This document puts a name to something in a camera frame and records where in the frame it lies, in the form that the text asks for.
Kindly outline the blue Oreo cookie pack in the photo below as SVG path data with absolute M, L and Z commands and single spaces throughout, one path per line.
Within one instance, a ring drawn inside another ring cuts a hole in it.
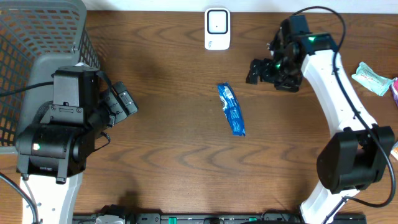
M 245 136 L 243 115 L 237 97 L 228 83 L 217 84 L 222 110 L 235 136 Z

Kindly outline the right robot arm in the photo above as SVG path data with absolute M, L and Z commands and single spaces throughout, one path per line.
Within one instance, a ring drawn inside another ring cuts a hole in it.
M 318 184 L 301 203 L 300 214 L 305 223 L 331 223 L 347 201 L 360 202 L 356 195 L 392 170 L 394 132 L 364 108 L 330 34 L 278 32 L 269 50 L 272 58 L 253 60 L 246 81 L 296 92 L 306 79 L 313 88 L 331 138 L 317 158 Z

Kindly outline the red purple snack bag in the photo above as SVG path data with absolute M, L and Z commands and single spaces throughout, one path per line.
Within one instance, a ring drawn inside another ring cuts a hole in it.
M 392 97 L 394 99 L 394 102 L 395 102 L 396 106 L 398 106 L 398 78 L 394 78 L 392 80 L 390 89 L 392 92 Z

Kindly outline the small orange snack box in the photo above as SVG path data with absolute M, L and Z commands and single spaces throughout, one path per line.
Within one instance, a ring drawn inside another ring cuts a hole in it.
M 391 149 L 391 156 L 398 161 L 398 142 L 396 142 Z

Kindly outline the mint green snack packet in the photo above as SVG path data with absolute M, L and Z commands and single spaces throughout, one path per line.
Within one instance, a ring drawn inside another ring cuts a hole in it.
M 378 96 L 384 96 L 388 91 L 390 85 L 393 83 L 392 79 L 382 77 L 376 74 L 366 63 L 360 62 L 356 73 L 351 76 L 355 81 L 360 83 L 369 91 Z

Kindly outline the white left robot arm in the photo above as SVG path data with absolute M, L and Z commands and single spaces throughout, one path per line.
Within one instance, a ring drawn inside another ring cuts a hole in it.
M 112 83 L 97 68 L 60 67 L 52 77 L 53 98 L 16 141 L 20 187 L 32 211 L 23 223 L 71 223 L 95 141 L 138 111 L 124 83 Z

